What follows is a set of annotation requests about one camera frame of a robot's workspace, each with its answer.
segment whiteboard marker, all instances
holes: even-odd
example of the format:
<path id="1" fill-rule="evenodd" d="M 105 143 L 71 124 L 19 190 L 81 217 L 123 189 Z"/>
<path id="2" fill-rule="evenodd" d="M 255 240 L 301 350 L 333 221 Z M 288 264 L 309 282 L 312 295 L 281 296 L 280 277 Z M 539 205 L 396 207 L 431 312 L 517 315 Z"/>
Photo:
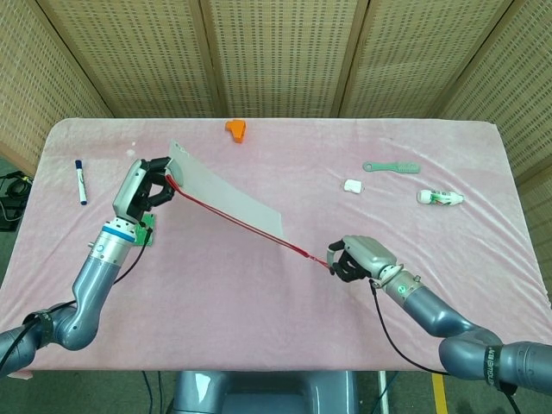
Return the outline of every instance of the whiteboard marker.
<path id="1" fill-rule="evenodd" d="M 78 181 L 78 196 L 80 197 L 80 203 L 86 204 L 86 190 L 85 190 L 85 177 L 83 176 L 83 162 L 81 160 L 75 160 L 75 166 L 77 167 L 77 181 Z"/>

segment blue ring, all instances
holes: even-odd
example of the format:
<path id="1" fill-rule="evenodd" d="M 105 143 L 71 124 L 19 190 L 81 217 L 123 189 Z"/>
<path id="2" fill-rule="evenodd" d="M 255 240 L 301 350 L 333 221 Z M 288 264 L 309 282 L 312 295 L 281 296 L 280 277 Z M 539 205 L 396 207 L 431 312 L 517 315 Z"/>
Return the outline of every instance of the blue ring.
<path id="1" fill-rule="evenodd" d="M 124 233 L 122 233 L 118 230 L 112 229 L 110 227 L 103 226 L 102 231 L 105 231 L 106 233 L 109 233 L 110 235 L 116 235 L 118 237 L 121 237 L 122 239 L 126 240 L 127 242 L 131 242 L 131 243 L 135 242 L 134 237 L 132 237 L 130 235 L 125 235 Z"/>

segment red strip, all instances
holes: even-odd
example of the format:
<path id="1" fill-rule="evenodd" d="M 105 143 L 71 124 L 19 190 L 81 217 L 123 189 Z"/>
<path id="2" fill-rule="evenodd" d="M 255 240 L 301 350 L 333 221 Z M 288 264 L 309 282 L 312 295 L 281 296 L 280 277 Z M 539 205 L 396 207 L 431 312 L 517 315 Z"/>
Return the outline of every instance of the red strip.
<path id="1" fill-rule="evenodd" d="M 286 248 L 290 248 L 291 250 L 293 250 L 294 252 L 296 253 L 299 253 L 301 254 L 302 256 L 308 258 L 308 259 L 311 259 L 311 260 L 314 260 L 315 262 L 317 263 L 320 263 L 322 266 L 328 268 L 328 264 L 323 261 L 323 260 L 320 260 L 318 259 L 317 257 L 313 256 L 312 254 L 309 254 L 308 252 L 306 252 L 305 250 L 303 250 L 302 248 L 298 247 L 298 246 L 295 246 L 293 244 L 291 244 L 290 242 L 288 241 L 285 241 L 285 240 L 282 240 L 282 239 L 279 239 L 278 237 L 274 236 L 274 235 L 271 235 L 270 233 L 267 233 L 265 231 L 262 231 L 262 230 L 259 230 L 257 229 L 256 227 L 253 227 L 252 225 L 250 224 L 247 224 L 245 222 L 243 222 L 242 220 L 239 220 L 235 217 L 232 217 L 230 214 L 227 214 L 225 213 L 224 211 L 220 211 L 219 209 L 216 209 L 215 207 L 211 206 L 211 205 L 208 205 L 206 203 L 204 203 L 203 201 L 200 201 L 198 200 L 197 198 L 194 198 L 192 197 L 191 195 L 189 194 L 186 194 L 185 192 L 182 191 L 182 189 L 180 188 L 180 186 L 177 184 L 176 181 L 174 181 L 174 178 L 170 175 L 166 175 L 166 181 L 171 185 L 171 187 L 176 191 L 178 192 L 179 194 L 183 195 L 185 198 L 193 201 L 194 203 L 197 203 L 199 205 L 201 205 L 202 207 L 204 207 L 205 209 L 209 210 L 209 211 L 212 211 L 213 213 L 219 215 L 220 217 L 224 217 L 226 218 L 227 220 L 230 220 L 232 223 L 235 223 L 239 226 L 242 226 L 243 228 L 247 229 L 247 230 L 250 230 L 250 231 L 253 231 L 254 233 L 256 233 L 257 235 L 262 235 L 263 237 L 267 238 L 268 240 L 272 240 L 273 242 L 277 242 L 278 244 L 286 247 Z"/>

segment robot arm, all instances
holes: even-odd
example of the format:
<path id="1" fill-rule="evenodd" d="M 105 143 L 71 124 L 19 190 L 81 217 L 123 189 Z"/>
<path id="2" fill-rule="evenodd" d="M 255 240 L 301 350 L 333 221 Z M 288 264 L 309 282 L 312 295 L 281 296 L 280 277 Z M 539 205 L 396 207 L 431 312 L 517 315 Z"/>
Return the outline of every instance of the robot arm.
<path id="1" fill-rule="evenodd" d="M 82 266 L 73 286 L 75 300 L 29 315 L 23 326 L 0 335 L 0 378 L 29 365 L 37 349 L 48 343 L 78 350 L 96 337 L 100 312 L 116 276 L 135 241 L 135 225 L 145 211 L 173 198 L 174 189 L 166 182 L 170 173 L 179 184 L 182 172 L 168 157 L 151 161 L 137 160 L 129 170 L 113 203 L 115 218 L 106 222 Z M 152 185 L 161 185 L 150 196 Z M 18 336 L 21 340 L 5 356 Z"/>
<path id="2" fill-rule="evenodd" d="M 343 250 L 339 261 L 336 251 Z M 500 391 L 516 386 L 552 393 L 552 347 L 535 342 L 504 345 L 489 329 L 468 321 L 443 302 L 419 276 L 371 237 L 347 235 L 329 245 L 330 272 L 345 282 L 370 278 L 426 332 L 445 338 L 439 357 L 445 369 L 465 380 L 485 380 Z"/>

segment metal pole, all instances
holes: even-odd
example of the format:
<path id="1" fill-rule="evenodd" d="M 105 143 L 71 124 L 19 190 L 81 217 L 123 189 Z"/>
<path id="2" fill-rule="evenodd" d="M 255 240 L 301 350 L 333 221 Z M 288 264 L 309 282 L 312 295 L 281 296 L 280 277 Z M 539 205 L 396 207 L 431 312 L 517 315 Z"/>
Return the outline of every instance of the metal pole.
<path id="1" fill-rule="evenodd" d="M 378 382 L 379 382 L 379 395 L 383 393 L 387 386 L 387 372 L 378 371 Z M 389 414 L 389 399 L 387 398 L 387 392 L 381 397 L 381 402 L 379 403 L 379 412 L 381 414 Z"/>

